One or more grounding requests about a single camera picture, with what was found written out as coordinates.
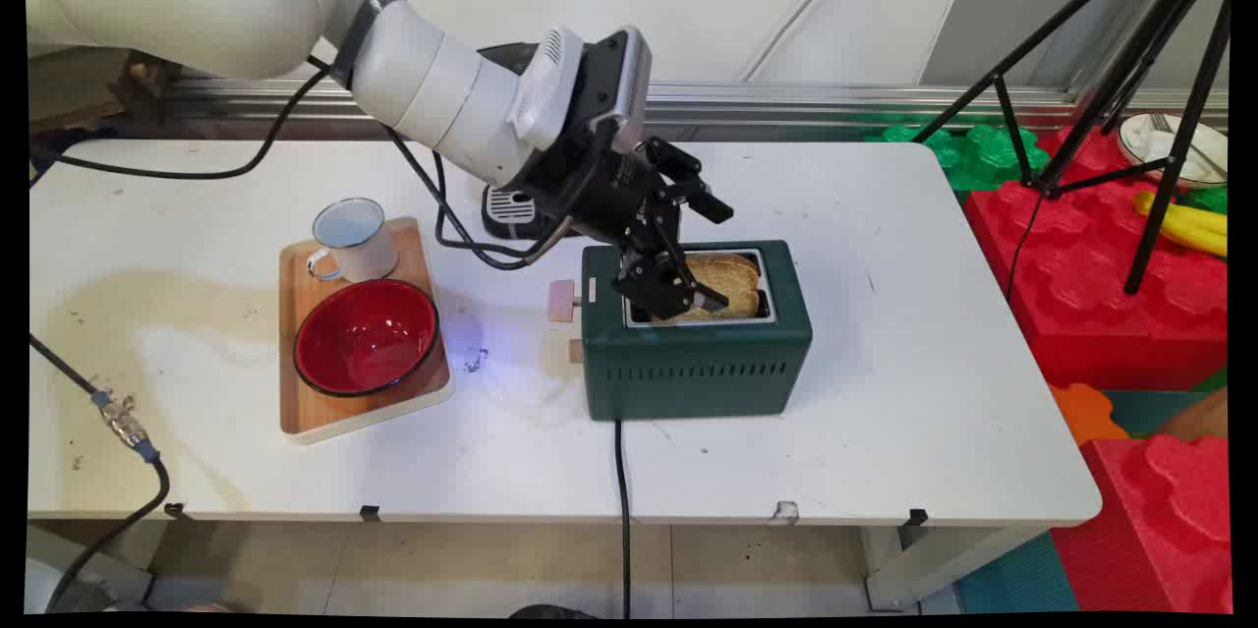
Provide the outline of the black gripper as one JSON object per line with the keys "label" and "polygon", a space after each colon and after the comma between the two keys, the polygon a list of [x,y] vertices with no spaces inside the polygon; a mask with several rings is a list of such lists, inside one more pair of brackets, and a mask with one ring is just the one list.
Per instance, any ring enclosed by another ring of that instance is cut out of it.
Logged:
{"label": "black gripper", "polygon": [[570,216],[580,233],[620,250],[611,289],[655,318],[676,318],[698,307],[728,310],[728,296],[701,282],[689,255],[715,249],[686,249],[677,255],[679,208],[689,206],[715,224],[735,215],[702,179],[699,159],[658,137],[620,154],[598,143],[559,143],[533,156],[509,181],[556,220]]}

